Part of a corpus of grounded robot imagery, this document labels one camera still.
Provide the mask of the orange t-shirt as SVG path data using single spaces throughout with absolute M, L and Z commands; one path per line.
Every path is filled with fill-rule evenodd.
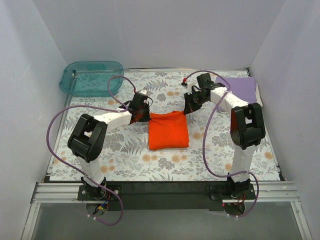
M 151 113 L 148 123 L 148 147 L 152 151 L 188 148 L 189 132 L 184 113 Z

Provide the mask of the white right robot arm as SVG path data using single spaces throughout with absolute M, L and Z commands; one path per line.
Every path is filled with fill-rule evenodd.
M 196 83 L 189 82 L 187 77 L 182 80 L 182 86 L 187 88 L 183 113 L 194 113 L 204 103 L 212 102 L 215 111 L 222 107 L 229 114 L 234 155 L 222 191 L 230 198 L 237 199 L 250 189 L 253 154 L 266 136 L 262 107 L 257 102 L 249 103 L 234 95 L 230 83 L 224 77 L 221 77 L 222 82 L 212 81 L 213 71 L 199 70 L 199 74 Z

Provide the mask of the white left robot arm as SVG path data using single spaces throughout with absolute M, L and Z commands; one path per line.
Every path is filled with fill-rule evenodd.
M 98 160 L 103 150 L 106 134 L 122 126 L 149 120 L 150 105 L 146 90 L 134 94 L 133 99 L 128 102 L 127 110 L 119 107 L 115 112 L 101 115 L 81 115 L 67 146 L 80 162 L 81 170 L 84 172 L 81 182 L 92 198 L 101 200 L 107 193 L 106 178 Z

